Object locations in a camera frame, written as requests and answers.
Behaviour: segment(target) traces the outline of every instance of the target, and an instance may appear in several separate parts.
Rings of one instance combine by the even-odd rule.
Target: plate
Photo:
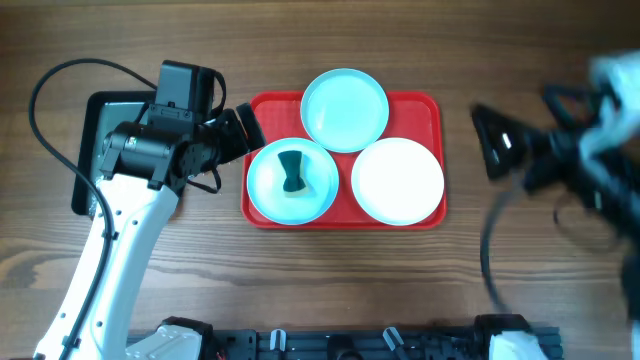
[[[307,134],[325,149],[350,153],[374,143],[389,121],[387,96],[371,76],[336,69],[318,76],[302,97]]]
[[[308,191],[288,196],[282,189],[286,174],[278,158],[283,151],[303,154],[302,174]],[[340,176],[331,155],[320,145],[302,138],[275,141],[262,149],[247,173],[247,193],[253,206],[267,219],[282,225],[311,222],[329,209],[338,194]]]
[[[424,146],[387,138],[367,147],[356,159],[351,188],[372,218],[396,226],[426,219],[444,194],[440,163]]]

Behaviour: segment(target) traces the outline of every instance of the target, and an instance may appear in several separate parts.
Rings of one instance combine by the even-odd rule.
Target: wooden surface
[[[69,208],[73,175],[27,123],[32,87],[52,66],[99,57],[153,81],[164,59],[213,67],[225,75],[229,105],[265,90],[303,90],[337,67],[366,71],[387,90],[428,92],[443,114],[449,213],[440,227],[260,231],[239,211],[240,163],[226,165],[221,195],[186,190],[154,249],[131,328],[151,329],[170,315],[218,329],[459,324],[493,311],[479,232],[494,195],[508,186],[486,179],[470,104],[552,125],[539,85],[583,83],[590,57],[640,47],[637,4],[247,0],[0,9],[0,356],[32,354],[90,227]],[[75,160],[88,97],[127,89],[143,87],[110,69],[66,70],[38,100],[40,127]],[[621,251],[591,255],[564,238],[551,219],[560,194],[549,190],[507,211],[492,248],[498,286],[530,321],[561,327],[567,359],[629,358]],[[600,231],[587,233],[585,243],[605,241]]]

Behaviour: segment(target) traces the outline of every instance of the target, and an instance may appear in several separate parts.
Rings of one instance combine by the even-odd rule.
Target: light blue plate
[[[302,152],[302,174],[309,191],[299,197],[287,196],[282,185],[286,178],[278,154]],[[301,225],[320,217],[338,194],[340,177],[331,155],[313,141],[288,138],[275,141],[251,162],[247,173],[247,192],[253,206],[267,219],[283,225]]]
[[[350,153],[373,144],[387,126],[389,101],[371,76],[336,69],[318,76],[302,97],[307,134],[325,149]]]

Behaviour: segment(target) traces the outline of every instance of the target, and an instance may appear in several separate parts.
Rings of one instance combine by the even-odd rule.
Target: tabletop
[[[431,95],[442,112],[448,214],[428,231],[265,231],[240,212],[241,162],[220,195],[187,188],[154,248],[132,330],[169,316],[216,329],[378,329],[468,324],[495,311],[479,235],[497,193],[469,116],[483,102],[553,126],[545,83],[585,84],[589,59],[640,47],[640,3],[596,0],[2,1],[0,9],[0,356],[29,356],[60,306],[91,226],[71,212],[74,176],[35,140],[33,86],[66,60],[97,57],[157,81],[165,59],[215,68],[230,106],[266,90],[304,90],[357,68],[385,90]],[[70,68],[45,85],[45,137],[77,159],[91,94],[143,90],[112,69]],[[211,182],[210,177],[201,181]],[[560,327],[567,359],[629,358],[618,272],[624,250],[581,218],[579,241],[553,224],[554,187],[513,205],[492,244],[514,311]]]

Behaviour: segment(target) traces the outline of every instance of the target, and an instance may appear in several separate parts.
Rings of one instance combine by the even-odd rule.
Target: red tray
[[[267,144],[288,137],[309,139],[300,119],[303,92],[265,92],[251,100],[251,107],[262,126]],[[444,172],[440,110],[436,102],[421,92],[388,92],[389,123],[381,139],[402,137],[414,140],[427,149],[440,162]],[[409,226],[390,226],[370,217],[356,201],[351,191],[351,169],[360,154],[329,152],[338,166],[340,187],[335,201],[318,219],[299,226],[280,225],[268,220],[253,206],[247,194],[246,178],[249,165],[257,152],[244,158],[242,171],[241,207],[244,217],[256,227],[265,229],[430,229],[438,225],[447,214],[446,189],[436,211],[423,221]]]

